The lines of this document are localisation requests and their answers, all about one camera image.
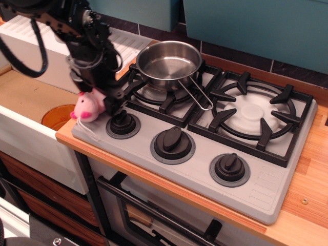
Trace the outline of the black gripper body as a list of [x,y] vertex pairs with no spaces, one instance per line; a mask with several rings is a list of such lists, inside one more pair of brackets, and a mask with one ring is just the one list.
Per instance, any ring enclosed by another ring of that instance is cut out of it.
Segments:
[[116,72],[122,68],[122,61],[118,62],[118,59],[122,57],[115,49],[107,49],[100,51],[92,61],[78,60],[69,55],[67,62],[70,71],[90,74],[93,89],[105,96],[122,98],[124,93],[116,80]]

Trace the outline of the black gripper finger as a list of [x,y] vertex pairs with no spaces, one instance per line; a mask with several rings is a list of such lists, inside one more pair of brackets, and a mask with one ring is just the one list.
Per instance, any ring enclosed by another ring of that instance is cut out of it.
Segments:
[[89,73],[82,73],[78,74],[75,71],[70,72],[70,76],[75,83],[75,85],[78,87],[80,92],[91,92],[93,89],[93,85],[91,83],[91,77]]
[[120,113],[126,104],[127,102],[125,96],[122,98],[106,96],[104,98],[104,105],[109,116],[115,116]]

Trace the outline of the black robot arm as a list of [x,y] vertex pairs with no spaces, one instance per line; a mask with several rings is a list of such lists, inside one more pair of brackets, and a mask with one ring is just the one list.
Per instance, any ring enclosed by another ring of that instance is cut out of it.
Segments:
[[125,95],[115,74],[122,68],[121,55],[109,40],[109,25],[93,11],[88,1],[1,1],[1,7],[30,19],[38,41],[42,66],[35,71],[27,67],[1,41],[1,53],[20,73],[40,77],[48,68],[46,48],[38,23],[51,28],[70,52],[70,75],[83,92],[97,89],[105,95],[105,110],[110,116],[125,104]]

